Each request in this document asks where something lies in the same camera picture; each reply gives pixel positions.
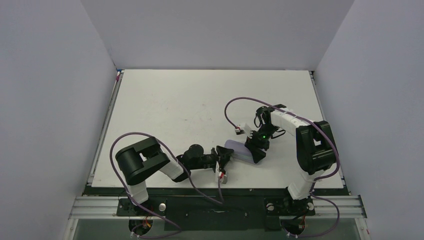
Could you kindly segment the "purple umbrella case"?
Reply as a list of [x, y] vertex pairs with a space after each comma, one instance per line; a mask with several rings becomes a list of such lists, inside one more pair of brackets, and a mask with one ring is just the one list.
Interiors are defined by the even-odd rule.
[[232, 149], [232, 157], [250, 164], [255, 164], [253, 155], [248, 148], [245, 147], [243, 142], [235, 140], [227, 140], [224, 144], [224, 147], [227, 149]]

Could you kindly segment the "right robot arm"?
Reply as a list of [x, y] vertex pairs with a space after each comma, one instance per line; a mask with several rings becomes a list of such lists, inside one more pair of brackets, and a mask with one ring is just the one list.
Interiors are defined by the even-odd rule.
[[235, 128], [237, 134], [247, 136], [244, 146], [252, 161], [257, 164], [266, 157], [274, 133], [284, 132], [295, 137], [297, 174], [287, 186], [287, 191], [293, 200], [307, 198], [316, 178], [336, 163], [334, 150], [328, 142], [333, 140], [330, 125], [324, 120], [312, 122], [300, 119], [283, 104], [262, 106], [256, 110], [255, 117], [259, 120], [257, 130], [246, 123]]

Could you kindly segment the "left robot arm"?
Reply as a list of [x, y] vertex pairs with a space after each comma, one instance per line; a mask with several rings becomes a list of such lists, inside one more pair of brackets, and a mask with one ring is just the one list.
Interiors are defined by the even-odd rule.
[[149, 199], [146, 180], [156, 172], [162, 172], [179, 183], [188, 179], [192, 170], [212, 169], [218, 183], [225, 182], [225, 166], [233, 154], [233, 149], [222, 146], [216, 146], [211, 153], [205, 154], [201, 145], [193, 144], [172, 160], [155, 137], [148, 137], [119, 150], [115, 160], [123, 173], [130, 200], [136, 205]]

